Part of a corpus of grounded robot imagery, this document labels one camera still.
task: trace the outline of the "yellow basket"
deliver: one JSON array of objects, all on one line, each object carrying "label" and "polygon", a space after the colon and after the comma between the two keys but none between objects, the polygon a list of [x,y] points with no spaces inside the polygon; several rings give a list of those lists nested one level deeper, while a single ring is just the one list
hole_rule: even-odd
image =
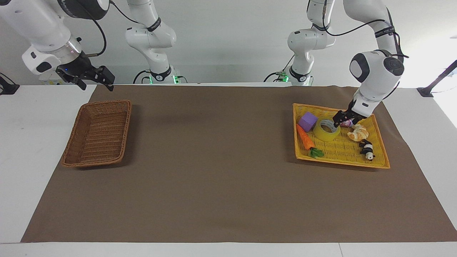
[{"label": "yellow basket", "polygon": [[324,142],[317,139],[311,130],[308,133],[308,136],[314,142],[316,148],[322,150],[325,155],[321,158],[310,157],[310,151],[305,150],[302,140],[297,135],[296,128],[296,124],[306,112],[310,112],[317,117],[333,117],[338,112],[338,109],[307,104],[293,104],[293,130],[295,138],[295,156],[297,159],[379,169],[390,168],[389,159],[387,158],[386,149],[374,114],[359,122],[359,124],[367,128],[370,133],[367,140],[373,143],[373,154],[376,157],[372,161],[368,161],[365,159],[365,155],[360,154],[361,147],[359,147],[359,143],[352,141],[347,136],[347,133],[352,132],[352,129],[343,127],[341,128],[341,133],[338,137],[331,142]]}]

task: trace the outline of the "brown table mat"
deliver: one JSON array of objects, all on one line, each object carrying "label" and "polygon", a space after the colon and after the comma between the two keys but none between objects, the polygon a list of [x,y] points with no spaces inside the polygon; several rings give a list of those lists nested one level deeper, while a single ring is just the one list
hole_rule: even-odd
[{"label": "brown table mat", "polygon": [[58,165],[22,242],[457,241],[383,104],[390,170],[295,159],[292,103],[343,109],[354,91],[98,86],[90,102],[132,101],[124,160]]}]

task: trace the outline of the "tape roll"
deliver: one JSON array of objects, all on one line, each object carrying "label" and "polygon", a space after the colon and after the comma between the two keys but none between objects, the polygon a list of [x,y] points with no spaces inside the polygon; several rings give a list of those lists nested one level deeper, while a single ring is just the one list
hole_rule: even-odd
[{"label": "tape roll", "polygon": [[[325,142],[330,142],[330,141],[335,140],[336,137],[340,134],[341,128],[339,126],[337,128],[335,128],[335,126],[333,124],[334,124],[334,122],[333,122],[332,118],[320,117],[317,120],[316,125],[314,126],[314,129],[313,129],[314,135],[318,139],[325,141]],[[332,132],[325,131],[322,128],[322,126],[328,127]]]}]

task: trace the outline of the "croissant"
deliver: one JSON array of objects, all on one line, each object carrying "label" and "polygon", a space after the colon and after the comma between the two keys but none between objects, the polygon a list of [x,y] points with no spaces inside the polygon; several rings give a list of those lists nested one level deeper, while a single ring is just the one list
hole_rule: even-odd
[{"label": "croissant", "polygon": [[367,129],[360,124],[355,124],[352,126],[352,128],[354,129],[354,131],[348,132],[347,136],[353,141],[360,142],[364,139],[367,139],[370,135]]}]

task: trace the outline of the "purple block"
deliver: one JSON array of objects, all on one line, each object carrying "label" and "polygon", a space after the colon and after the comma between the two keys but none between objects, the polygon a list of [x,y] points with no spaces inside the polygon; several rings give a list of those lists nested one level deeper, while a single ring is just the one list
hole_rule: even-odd
[{"label": "purple block", "polygon": [[317,117],[314,116],[312,113],[307,112],[305,113],[305,115],[303,115],[298,124],[300,125],[300,127],[303,128],[304,131],[308,132],[313,128],[316,122]]}]

